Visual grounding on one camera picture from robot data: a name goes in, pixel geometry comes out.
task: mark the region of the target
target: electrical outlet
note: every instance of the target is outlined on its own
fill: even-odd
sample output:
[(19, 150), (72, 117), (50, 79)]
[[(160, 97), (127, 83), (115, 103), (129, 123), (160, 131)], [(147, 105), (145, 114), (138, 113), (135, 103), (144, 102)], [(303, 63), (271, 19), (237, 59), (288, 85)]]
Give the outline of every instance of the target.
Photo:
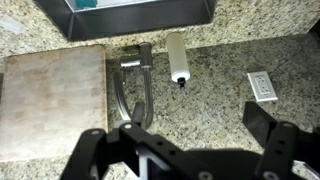
[(266, 71), (248, 73), (248, 77), (257, 102), (278, 99)]

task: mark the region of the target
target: sink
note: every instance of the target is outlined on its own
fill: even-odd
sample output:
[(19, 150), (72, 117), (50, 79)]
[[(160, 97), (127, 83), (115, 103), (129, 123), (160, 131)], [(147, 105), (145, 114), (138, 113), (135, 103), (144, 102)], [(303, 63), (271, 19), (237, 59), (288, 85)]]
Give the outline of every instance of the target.
[(69, 41), (212, 22), (216, 0), (34, 0)]

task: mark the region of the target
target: wooden cutting board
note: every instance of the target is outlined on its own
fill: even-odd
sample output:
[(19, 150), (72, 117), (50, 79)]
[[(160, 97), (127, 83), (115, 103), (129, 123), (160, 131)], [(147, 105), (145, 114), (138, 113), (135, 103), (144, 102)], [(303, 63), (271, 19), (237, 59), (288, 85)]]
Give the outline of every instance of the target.
[(102, 46), (7, 58), (0, 161), (71, 154), (84, 130), (107, 130), (106, 99)]

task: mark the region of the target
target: faucet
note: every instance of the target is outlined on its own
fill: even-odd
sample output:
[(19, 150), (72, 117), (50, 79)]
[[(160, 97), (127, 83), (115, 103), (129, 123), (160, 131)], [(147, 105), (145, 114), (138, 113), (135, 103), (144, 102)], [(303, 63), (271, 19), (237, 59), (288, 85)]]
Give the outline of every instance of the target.
[[(151, 68), (152, 45), (150, 43), (141, 43), (138, 45), (139, 54), (132, 56), (125, 56), (120, 58), (120, 65), (122, 72), (115, 72), (113, 74), (114, 91), (118, 104), (118, 109), (122, 120), (133, 121), (144, 129), (148, 129), (153, 120), (153, 98), (151, 86)], [(144, 89), (145, 89), (145, 102), (142, 100), (136, 102), (133, 115), (131, 115), (127, 102), (124, 96), (123, 84), (126, 81), (126, 70), (128, 68), (139, 67), (144, 75)], [(144, 106), (146, 105), (146, 115), (144, 118)]]

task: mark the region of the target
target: soap dispenser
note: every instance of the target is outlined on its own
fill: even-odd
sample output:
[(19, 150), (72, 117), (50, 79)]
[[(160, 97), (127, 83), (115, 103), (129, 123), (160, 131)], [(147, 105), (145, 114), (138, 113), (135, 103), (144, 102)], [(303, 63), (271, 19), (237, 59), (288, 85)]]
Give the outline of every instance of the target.
[(186, 49), (181, 33), (170, 33), (166, 39), (169, 54), (172, 81), (178, 83), (180, 88), (185, 87), (190, 78)]

